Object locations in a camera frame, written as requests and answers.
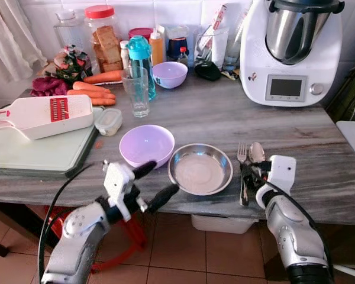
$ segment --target metal bowl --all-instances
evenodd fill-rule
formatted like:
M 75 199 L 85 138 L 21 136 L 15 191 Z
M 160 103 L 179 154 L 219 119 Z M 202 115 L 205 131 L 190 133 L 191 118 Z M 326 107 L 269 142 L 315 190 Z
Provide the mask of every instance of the metal bowl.
M 212 195 L 230 183 L 233 166 L 221 150 L 207 144 L 189 144 L 172 154 L 168 175 L 188 193 Z

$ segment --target carrot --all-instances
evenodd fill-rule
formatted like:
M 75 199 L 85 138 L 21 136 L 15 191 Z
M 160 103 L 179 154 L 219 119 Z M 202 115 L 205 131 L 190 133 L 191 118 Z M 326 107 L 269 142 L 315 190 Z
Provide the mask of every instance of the carrot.
M 114 105 L 115 99 L 91 99 L 92 105 Z
M 121 81 L 121 72 L 122 70 L 104 72 L 101 74 L 86 77 L 83 79 L 83 81 L 89 84 L 96 84 L 96 83 L 110 82 L 110 81 Z
M 87 90 L 87 91 L 96 91 L 96 92 L 105 92 L 105 93 L 110 93 L 111 90 L 104 88 L 104 87 L 100 87 L 100 86 L 95 86 L 95 85 L 91 85 L 82 81 L 76 81 L 72 88 L 74 90 Z
M 68 90 L 68 95 L 87 95 L 91 99 L 116 99 L 116 96 L 112 93 L 95 92 L 87 90 Z

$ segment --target red jar lid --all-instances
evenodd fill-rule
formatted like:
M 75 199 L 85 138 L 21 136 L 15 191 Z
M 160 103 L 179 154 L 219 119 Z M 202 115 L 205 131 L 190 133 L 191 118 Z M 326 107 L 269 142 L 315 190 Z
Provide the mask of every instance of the red jar lid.
M 152 28 L 133 28 L 132 30 L 129 31 L 128 36 L 129 39 L 131 39 L 134 36 L 143 36 L 146 38 L 146 40 L 150 39 L 150 35 L 153 32 Z
M 90 19 L 101 19 L 114 15 L 114 8 L 110 5 L 96 5 L 87 7 L 85 15 Z

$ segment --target purple bowl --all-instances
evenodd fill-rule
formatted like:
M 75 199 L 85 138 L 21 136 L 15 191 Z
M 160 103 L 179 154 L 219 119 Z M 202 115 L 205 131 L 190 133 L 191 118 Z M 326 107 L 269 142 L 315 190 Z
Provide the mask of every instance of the purple bowl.
M 155 160 L 158 168 L 170 159 L 174 146 L 172 133 L 164 127 L 142 125 L 123 136 L 120 141 L 120 153 L 132 167 Z
M 188 67 L 179 62 L 162 62 L 153 67 L 154 81 L 161 87 L 173 89 L 187 77 Z

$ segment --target display screen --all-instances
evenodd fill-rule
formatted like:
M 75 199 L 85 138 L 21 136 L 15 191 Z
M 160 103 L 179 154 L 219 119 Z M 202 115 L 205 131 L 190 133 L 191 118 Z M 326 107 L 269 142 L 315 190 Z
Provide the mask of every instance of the display screen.
M 271 96 L 300 96 L 301 80 L 272 79 Z

